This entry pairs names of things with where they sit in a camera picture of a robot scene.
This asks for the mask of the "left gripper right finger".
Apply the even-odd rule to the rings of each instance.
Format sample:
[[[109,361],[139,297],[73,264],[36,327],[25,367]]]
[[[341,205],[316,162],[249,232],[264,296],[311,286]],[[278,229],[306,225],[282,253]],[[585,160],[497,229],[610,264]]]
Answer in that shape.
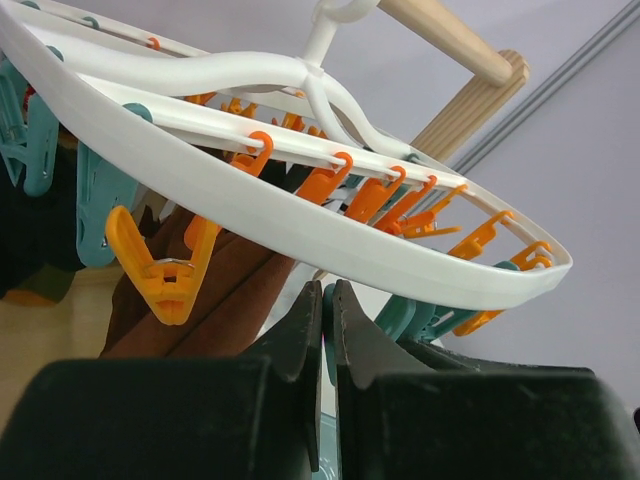
[[[639,435],[585,368],[483,362],[396,342],[332,293],[345,479],[635,479]]]

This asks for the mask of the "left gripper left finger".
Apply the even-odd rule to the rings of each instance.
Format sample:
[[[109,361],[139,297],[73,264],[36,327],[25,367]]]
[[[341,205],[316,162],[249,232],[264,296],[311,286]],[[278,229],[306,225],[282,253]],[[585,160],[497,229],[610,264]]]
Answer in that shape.
[[[5,479],[308,479],[319,468],[322,288],[226,358],[64,360],[1,437]]]

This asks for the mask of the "white plastic clip hanger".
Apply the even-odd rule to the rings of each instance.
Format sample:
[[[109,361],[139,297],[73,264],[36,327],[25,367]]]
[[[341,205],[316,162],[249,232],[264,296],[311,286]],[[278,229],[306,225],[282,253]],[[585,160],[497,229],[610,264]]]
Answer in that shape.
[[[376,128],[303,57],[209,53],[56,1],[1,5],[1,153],[53,184],[63,135],[138,181],[151,255],[188,259],[199,215],[267,248],[410,299],[521,305],[572,267],[549,233]]]

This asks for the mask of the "teal clothes peg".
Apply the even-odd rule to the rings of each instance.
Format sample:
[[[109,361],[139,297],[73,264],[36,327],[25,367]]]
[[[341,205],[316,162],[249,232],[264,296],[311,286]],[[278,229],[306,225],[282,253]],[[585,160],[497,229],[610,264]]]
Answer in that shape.
[[[132,208],[138,181],[80,142],[76,158],[76,251],[87,267],[114,259],[105,237],[106,221],[118,205]]]

